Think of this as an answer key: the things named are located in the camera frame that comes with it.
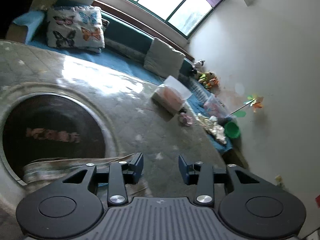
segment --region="black butterfly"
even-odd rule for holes
[[[75,44],[75,41],[73,38],[76,36],[76,30],[73,30],[68,33],[67,37],[63,37],[60,32],[52,31],[53,35],[56,37],[56,45],[58,48],[65,47],[67,44],[69,47],[73,47]]]

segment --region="blue armrest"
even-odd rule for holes
[[[32,40],[37,28],[42,24],[45,18],[43,11],[29,11],[15,18],[12,22],[19,26],[26,26],[28,33],[25,39],[25,44]]]

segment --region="metal screw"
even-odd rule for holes
[[[125,200],[125,197],[121,195],[113,195],[110,197],[110,201],[112,203],[122,203],[124,200]]]
[[[201,195],[197,197],[197,201],[200,203],[209,203],[212,201],[212,197],[208,195]]]

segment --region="window frame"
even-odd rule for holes
[[[175,26],[173,26],[171,23],[169,23],[170,18],[175,14],[175,12],[183,5],[183,3],[186,0],[182,0],[181,3],[173,10],[173,12],[167,17],[167,19],[162,19],[160,16],[156,15],[154,12],[152,12],[151,10],[149,10],[148,8],[144,7],[143,5],[139,4],[139,0],[134,1],[134,0],[127,0],[133,4],[135,4],[136,6],[142,8],[143,10],[147,11],[149,14],[151,14],[152,16],[156,17],[157,19],[159,19],[160,21],[162,21],[163,23],[165,23],[166,25],[168,25],[170,28],[172,28],[174,31],[176,31],[177,33],[179,33],[182,37],[184,37],[185,39],[188,39],[192,36],[192,34],[198,29],[198,27],[207,19],[207,17],[225,0],[221,0],[219,3],[216,4],[216,6],[214,8],[212,8],[209,12],[207,12],[207,14],[201,19],[200,22],[198,22],[198,24],[192,29],[192,31],[188,34],[185,35],[183,32],[181,32],[180,30],[178,30]]]

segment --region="butterfly print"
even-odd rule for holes
[[[97,24],[97,12],[92,13],[90,16],[87,16],[84,12],[79,12],[79,15],[82,19],[83,23],[89,23],[91,22],[92,24]]]
[[[53,32],[53,35],[57,39],[56,40],[57,48],[66,47],[67,44],[68,44],[69,47],[73,47],[74,46],[75,41],[73,40],[73,38],[76,36],[76,31],[75,30],[69,32],[66,38],[63,37],[60,32],[57,32],[57,31],[52,31],[52,32]]]
[[[93,32],[87,30],[84,27],[81,27],[81,31],[83,33],[83,38],[85,41],[88,41],[90,37],[96,38],[97,40],[101,39],[101,33],[99,28],[95,28]]]
[[[67,17],[63,18],[60,16],[54,16],[53,18],[56,20],[56,23],[58,25],[72,25],[74,17],[75,16],[67,16]]]

